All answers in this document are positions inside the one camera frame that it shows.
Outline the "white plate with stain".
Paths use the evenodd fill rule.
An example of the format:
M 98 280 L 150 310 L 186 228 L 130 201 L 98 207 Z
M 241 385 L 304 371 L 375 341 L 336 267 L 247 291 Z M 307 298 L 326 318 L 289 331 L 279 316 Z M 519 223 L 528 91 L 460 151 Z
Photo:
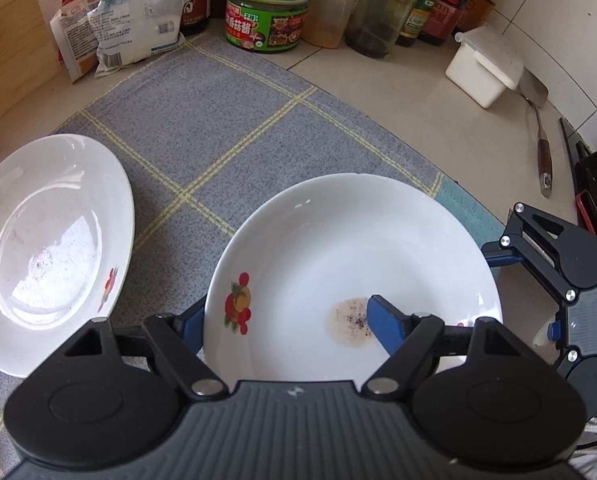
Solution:
M 371 174 L 294 185 L 251 214 L 221 255 L 205 361 L 228 385 L 365 382 L 387 359 L 368 325 L 375 295 L 449 325 L 501 318 L 480 247 L 425 193 Z

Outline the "white fruit plate back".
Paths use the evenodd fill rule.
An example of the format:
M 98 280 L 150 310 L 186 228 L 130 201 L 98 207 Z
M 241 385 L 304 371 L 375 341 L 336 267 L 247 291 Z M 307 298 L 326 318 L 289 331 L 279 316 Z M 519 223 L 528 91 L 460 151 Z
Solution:
M 126 171 L 99 141 L 54 134 L 0 162 L 0 372 L 27 377 L 111 315 L 134 234 Z

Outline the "white plastic seasoning box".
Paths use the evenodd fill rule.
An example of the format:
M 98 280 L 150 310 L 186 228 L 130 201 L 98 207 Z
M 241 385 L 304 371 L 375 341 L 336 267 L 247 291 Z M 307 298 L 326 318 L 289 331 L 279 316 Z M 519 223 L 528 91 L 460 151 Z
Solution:
M 524 70 L 520 53 L 489 25 L 454 37 L 459 49 L 446 77 L 487 110 L 506 90 L 515 91 Z

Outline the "red label sauce bottle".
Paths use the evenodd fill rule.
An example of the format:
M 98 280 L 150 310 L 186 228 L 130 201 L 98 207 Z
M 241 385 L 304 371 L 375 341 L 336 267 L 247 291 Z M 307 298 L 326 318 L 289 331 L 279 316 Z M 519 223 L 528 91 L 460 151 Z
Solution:
M 436 0 L 418 38 L 441 46 L 456 32 L 484 25 L 494 8 L 494 0 Z

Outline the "clear bottle red cap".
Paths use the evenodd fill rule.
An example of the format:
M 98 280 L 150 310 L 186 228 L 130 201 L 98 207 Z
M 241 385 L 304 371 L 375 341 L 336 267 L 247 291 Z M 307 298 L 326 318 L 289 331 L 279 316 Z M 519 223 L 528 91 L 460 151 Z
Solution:
M 357 0 L 344 32 L 346 44 L 368 58 L 384 58 L 399 39 L 416 0 Z

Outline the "yellow lid spice jar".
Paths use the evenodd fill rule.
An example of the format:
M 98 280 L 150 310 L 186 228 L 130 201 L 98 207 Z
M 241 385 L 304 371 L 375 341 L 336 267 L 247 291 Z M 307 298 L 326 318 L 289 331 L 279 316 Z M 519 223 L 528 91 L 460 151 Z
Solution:
M 302 30 L 302 39 L 313 46 L 336 49 L 355 0 L 312 0 Z

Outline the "bamboo cutting board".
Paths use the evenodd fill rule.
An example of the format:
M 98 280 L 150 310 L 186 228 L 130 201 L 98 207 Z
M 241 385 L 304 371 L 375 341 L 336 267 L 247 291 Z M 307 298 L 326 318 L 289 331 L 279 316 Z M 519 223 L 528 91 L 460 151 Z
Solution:
M 0 0 L 0 118 L 59 71 L 38 0 Z

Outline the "white seasoning bag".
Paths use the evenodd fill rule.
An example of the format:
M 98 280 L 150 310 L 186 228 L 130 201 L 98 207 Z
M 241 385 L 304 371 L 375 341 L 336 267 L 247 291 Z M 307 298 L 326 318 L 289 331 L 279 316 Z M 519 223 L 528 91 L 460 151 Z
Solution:
M 88 21 L 104 77 L 179 44 L 184 0 L 96 0 Z

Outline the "green lid sauce jar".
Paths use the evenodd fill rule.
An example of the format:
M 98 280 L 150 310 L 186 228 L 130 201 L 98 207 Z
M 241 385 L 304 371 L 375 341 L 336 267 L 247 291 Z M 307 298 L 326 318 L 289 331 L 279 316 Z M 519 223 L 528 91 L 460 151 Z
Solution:
M 225 36 L 234 46 L 254 52 L 284 52 L 302 36 L 312 0 L 227 0 Z

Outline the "red clipped snack bag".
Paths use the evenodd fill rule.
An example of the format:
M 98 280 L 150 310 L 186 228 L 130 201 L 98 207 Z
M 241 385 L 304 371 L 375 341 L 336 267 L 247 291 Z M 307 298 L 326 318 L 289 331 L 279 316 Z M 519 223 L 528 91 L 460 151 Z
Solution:
M 99 0 L 58 1 L 59 10 L 50 21 L 50 29 L 68 76 L 75 82 L 98 64 L 98 39 L 88 13 L 96 9 Z

